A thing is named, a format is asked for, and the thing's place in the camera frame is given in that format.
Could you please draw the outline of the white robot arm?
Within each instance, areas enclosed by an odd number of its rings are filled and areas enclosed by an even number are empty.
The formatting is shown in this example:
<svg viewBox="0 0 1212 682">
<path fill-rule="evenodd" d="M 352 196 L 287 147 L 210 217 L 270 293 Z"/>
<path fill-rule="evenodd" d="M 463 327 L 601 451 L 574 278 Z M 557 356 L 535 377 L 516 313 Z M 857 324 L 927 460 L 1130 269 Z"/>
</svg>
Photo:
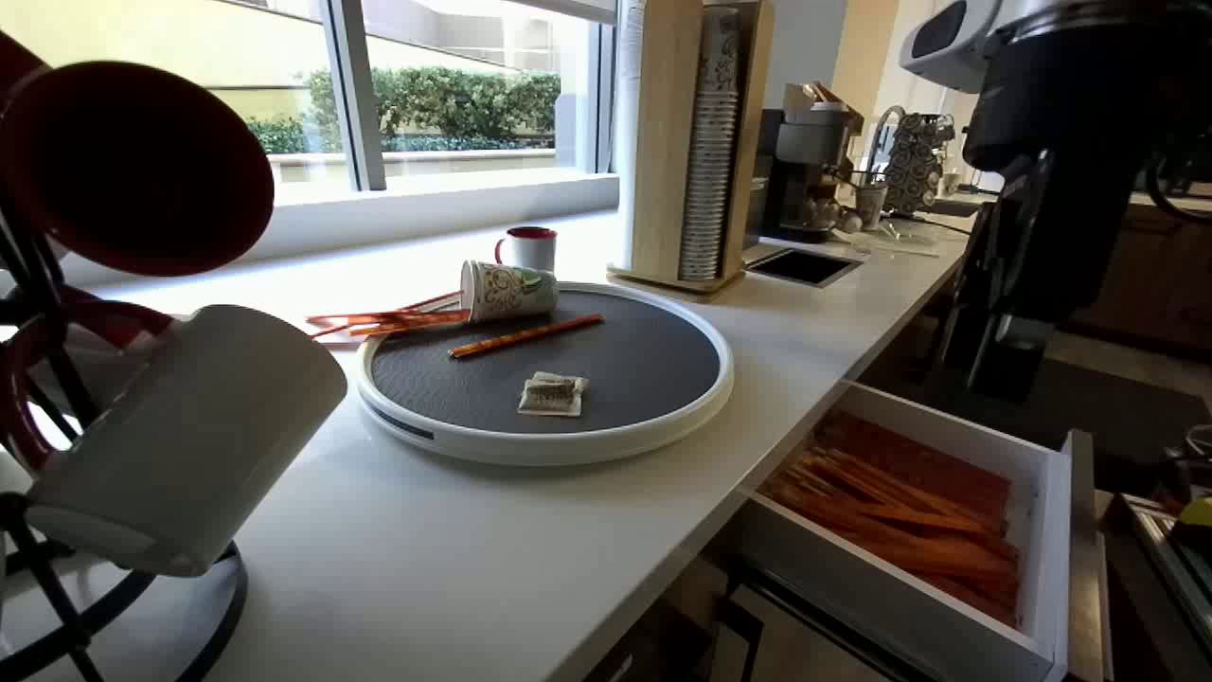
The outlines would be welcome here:
<svg viewBox="0 0 1212 682">
<path fill-rule="evenodd" d="M 1029 393 L 1137 180 L 1209 137 L 1209 37 L 1209 0 L 949 0 L 900 42 L 904 72 L 972 94 L 961 158 L 999 180 L 948 354 L 972 393 Z"/>
</svg>

